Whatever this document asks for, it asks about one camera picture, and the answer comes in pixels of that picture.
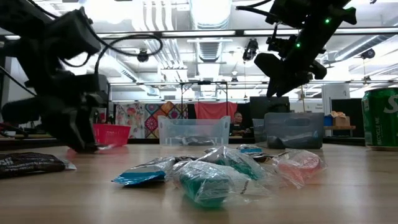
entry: colorful quilt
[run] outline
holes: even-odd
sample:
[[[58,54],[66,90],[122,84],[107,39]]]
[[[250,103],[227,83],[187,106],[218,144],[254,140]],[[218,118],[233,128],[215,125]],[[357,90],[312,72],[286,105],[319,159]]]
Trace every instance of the colorful quilt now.
[[[170,119],[187,119],[186,104],[143,104],[116,105],[116,124],[131,126],[129,138],[159,138],[158,116]]]
[[[166,116],[170,119],[187,119],[188,106],[183,104],[173,104],[167,102],[163,105],[146,104],[145,105],[145,138],[159,138],[159,129],[157,123],[158,116]]]

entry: black snack bag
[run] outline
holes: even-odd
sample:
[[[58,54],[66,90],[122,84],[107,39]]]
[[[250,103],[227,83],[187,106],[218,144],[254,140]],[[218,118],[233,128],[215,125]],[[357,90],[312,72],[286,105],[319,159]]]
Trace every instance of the black snack bag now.
[[[15,177],[31,172],[60,172],[75,170],[65,159],[36,152],[0,154],[0,178]]]

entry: soda can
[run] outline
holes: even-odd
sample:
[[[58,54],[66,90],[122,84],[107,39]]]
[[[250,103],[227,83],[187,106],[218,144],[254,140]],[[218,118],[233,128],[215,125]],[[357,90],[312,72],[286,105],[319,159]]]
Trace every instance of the soda can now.
[[[398,88],[365,92],[362,112],[365,144],[374,150],[398,150]]]

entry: red curtain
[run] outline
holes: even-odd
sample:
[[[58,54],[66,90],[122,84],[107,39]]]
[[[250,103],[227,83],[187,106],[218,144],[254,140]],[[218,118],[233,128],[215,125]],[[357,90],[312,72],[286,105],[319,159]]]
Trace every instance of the red curtain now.
[[[228,104],[228,116],[234,116],[238,105],[236,103],[195,103],[195,112],[197,119],[220,119],[227,116],[226,110]]]

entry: red basket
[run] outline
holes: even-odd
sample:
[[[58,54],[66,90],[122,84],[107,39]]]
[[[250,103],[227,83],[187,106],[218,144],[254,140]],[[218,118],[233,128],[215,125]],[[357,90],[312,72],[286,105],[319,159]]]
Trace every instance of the red basket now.
[[[97,143],[124,146],[129,139],[130,126],[113,124],[94,124],[94,135]]]

